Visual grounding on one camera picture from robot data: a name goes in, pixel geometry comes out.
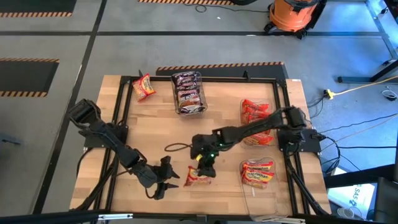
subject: wooden table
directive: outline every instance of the wooden table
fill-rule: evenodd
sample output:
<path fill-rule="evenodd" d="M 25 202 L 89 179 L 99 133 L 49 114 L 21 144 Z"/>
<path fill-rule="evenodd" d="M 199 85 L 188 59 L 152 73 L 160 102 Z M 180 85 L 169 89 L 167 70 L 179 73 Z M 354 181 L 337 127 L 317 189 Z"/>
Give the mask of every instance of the wooden table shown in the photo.
<path fill-rule="evenodd" d="M 118 92 L 120 76 L 104 76 L 97 105 L 101 108 L 102 119 L 111 121 Z M 180 186 L 166 191 L 165 198 L 159 201 L 148 199 L 144 188 L 133 175 L 123 174 L 117 177 L 113 195 L 113 212 L 142 213 L 184 213 L 208 215 L 248 215 L 239 181 L 239 164 L 246 159 L 272 157 L 276 162 L 276 173 L 279 189 L 273 196 L 260 196 L 257 208 L 264 213 L 272 212 L 276 202 L 287 205 L 291 215 L 287 176 L 285 173 L 282 153 L 274 146 L 260 149 L 247 149 L 242 144 L 234 146 L 228 152 L 221 152 L 217 157 L 215 169 L 217 177 L 209 186 L 183 187 L 188 173 L 188 166 L 197 166 L 197 161 L 191 160 L 189 150 L 165 152 L 164 147 L 175 142 L 190 144 L 195 134 L 210 134 L 212 129 L 222 126 L 239 126 L 239 103 L 243 98 L 261 98 L 267 100 L 275 109 L 275 100 L 271 84 L 264 83 L 204 83 L 208 110 L 202 118 L 181 118 L 174 111 L 174 102 L 170 82 L 151 82 L 156 94 L 138 103 L 136 96 L 132 97 L 127 125 L 129 134 L 127 144 L 139 149 L 148 159 L 149 164 L 159 164 L 159 159 L 170 155 L 174 171 L 181 179 L 170 179 L 171 184 Z M 300 107 L 308 115 L 307 104 L 300 80 L 287 80 L 287 89 L 291 105 Z M 124 91 L 121 108 L 124 108 Z M 319 159 L 313 153 L 301 152 L 302 168 L 305 184 L 322 208 L 330 212 L 326 188 L 323 181 Z M 91 151 L 82 161 L 76 181 L 70 208 L 79 206 L 91 192 L 100 176 L 104 149 Z M 149 189 L 149 195 L 155 187 Z M 101 208 L 108 187 L 103 191 Z M 300 191 L 295 186 L 298 211 L 303 212 Z"/>

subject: metal stand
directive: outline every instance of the metal stand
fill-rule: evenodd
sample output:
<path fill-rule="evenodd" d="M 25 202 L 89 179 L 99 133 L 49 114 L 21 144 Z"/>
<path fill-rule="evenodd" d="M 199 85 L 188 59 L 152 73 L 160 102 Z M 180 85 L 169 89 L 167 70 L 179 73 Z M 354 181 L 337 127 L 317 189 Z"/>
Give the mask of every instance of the metal stand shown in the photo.
<path fill-rule="evenodd" d="M 340 83 L 374 83 L 381 77 L 387 76 L 394 71 L 397 70 L 398 60 L 390 63 L 390 60 L 383 63 L 383 65 L 387 65 L 386 68 L 383 68 L 380 72 L 375 74 L 372 77 L 338 77 L 338 82 Z M 398 84 L 398 78 L 385 82 L 384 84 Z"/>

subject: snack bag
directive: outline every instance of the snack bag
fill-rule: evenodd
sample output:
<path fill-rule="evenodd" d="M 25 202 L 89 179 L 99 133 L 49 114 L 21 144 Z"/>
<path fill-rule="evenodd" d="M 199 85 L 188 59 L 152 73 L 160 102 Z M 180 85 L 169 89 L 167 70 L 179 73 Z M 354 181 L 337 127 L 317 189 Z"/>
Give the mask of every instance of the snack bag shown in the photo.
<path fill-rule="evenodd" d="M 268 144 L 274 139 L 274 137 L 261 132 L 253 134 L 252 136 L 243 139 L 243 142 L 248 146 L 268 146 Z"/>
<path fill-rule="evenodd" d="M 134 87 L 134 92 L 137 95 L 138 101 L 141 101 L 148 96 L 156 93 L 156 91 L 152 88 L 149 81 L 149 74 L 147 73 L 137 81 L 132 83 L 132 87 Z"/>
<path fill-rule="evenodd" d="M 184 187 L 193 186 L 193 185 L 209 185 L 211 184 L 211 177 L 207 177 L 205 175 L 198 176 L 198 170 L 189 166 L 189 171 L 187 175 L 187 180 L 185 181 Z"/>
<path fill-rule="evenodd" d="M 243 100 L 241 108 L 241 122 L 242 124 L 249 124 L 260 119 L 268 117 L 271 113 L 268 104 L 256 104 L 250 100 Z M 271 130 L 263 131 L 243 139 L 243 142 L 248 146 L 268 146 L 274 140 L 270 135 Z"/>
<path fill-rule="evenodd" d="M 246 168 L 243 170 L 242 183 L 252 187 L 265 189 L 267 188 L 268 182 L 274 177 L 274 175 L 275 174 L 272 172 Z"/>
<path fill-rule="evenodd" d="M 249 169 L 257 169 L 261 171 L 270 171 L 271 166 L 274 165 L 274 162 L 254 162 L 254 161 L 246 161 L 243 163 L 242 172 L 244 172 L 247 168 Z"/>

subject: concrete floor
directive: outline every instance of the concrete floor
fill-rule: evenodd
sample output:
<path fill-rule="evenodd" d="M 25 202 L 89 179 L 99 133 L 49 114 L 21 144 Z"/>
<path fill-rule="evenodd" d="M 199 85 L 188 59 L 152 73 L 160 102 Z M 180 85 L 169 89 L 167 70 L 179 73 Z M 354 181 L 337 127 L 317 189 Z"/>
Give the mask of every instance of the concrete floor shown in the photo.
<path fill-rule="evenodd" d="M 91 31 L 100 0 L 78 0 L 71 18 L 7 18 L 4 30 Z M 266 10 L 270 1 L 258 1 L 247 9 Z M 372 5 L 382 7 L 380 2 Z M 382 15 L 393 45 L 398 25 L 390 14 Z M 261 13 L 230 12 L 209 8 L 205 13 L 176 4 L 108 1 L 100 31 L 261 31 L 266 16 Z M 315 31 L 377 32 L 364 3 L 329 2 Z M 6 37 L 0 36 L 0 57 L 59 58 L 46 98 L 0 98 L 0 133 L 24 141 L 22 146 L 3 144 L 0 149 L 0 216 L 31 212 L 52 144 L 73 88 L 88 37 Z M 97 99 L 103 75 L 137 75 L 138 69 L 154 74 L 159 66 L 208 63 L 284 61 L 290 78 L 303 81 L 307 101 L 318 98 L 323 89 L 342 91 L 357 85 L 338 84 L 337 76 L 370 76 L 390 59 L 380 37 L 244 37 L 244 36 L 114 36 L 97 37 L 78 95 Z M 390 86 L 398 92 L 397 86 Z M 326 101 L 313 124 L 323 131 L 397 112 L 397 102 L 380 94 L 385 85 L 376 85 Z M 333 131 L 339 139 L 369 127 L 364 124 Z M 391 146 L 396 143 L 398 119 L 340 142 L 341 146 Z M 74 126 L 67 131 L 44 212 L 66 211 L 75 185 L 75 169 L 82 154 L 83 138 Z M 342 154 L 360 169 L 391 164 L 393 149 L 345 149 Z M 324 159 L 336 156 L 325 150 Z M 341 166 L 355 168 L 341 159 Z"/>

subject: caution tape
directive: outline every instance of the caution tape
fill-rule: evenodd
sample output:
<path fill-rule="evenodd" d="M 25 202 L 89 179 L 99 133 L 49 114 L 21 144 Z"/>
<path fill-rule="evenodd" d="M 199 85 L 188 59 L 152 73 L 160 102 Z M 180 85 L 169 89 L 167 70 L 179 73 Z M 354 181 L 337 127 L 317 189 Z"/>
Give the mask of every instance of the caution tape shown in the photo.
<path fill-rule="evenodd" d="M 59 59 L 54 58 L 0 58 L 0 62 L 57 62 Z"/>
<path fill-rule="evenodd" d="M 200 68 L 229 68 L 229 67 L 248 67 L 248 66 L 268 66 L 268 65 L 283 65 L 283 62 L 255 62 L 255 63 L 226 63 L 214 65 L 187 65 L 187 66 L 171 66 L 159 67 L 157 71 L 161 70 L 181 70 L 181 69 L 200 69 Z"/>
<path fill-rule="evenodd" d="M 0 17 L 70 17 L 71 12 L 0 12 Z"/>
<path fill-rule="evenodd" d="M 8 97 L 45 97 L 47 92 L 42 91 L 0 91 L 0 96 Z"/>
<path fill-rule="evenodd" d="M 233 6 L 234 3 L 226 0 L 138 0 L 144 3 L 170 3 L 170 4 L 208 4 L 208 5 L 222 5 Z"/>

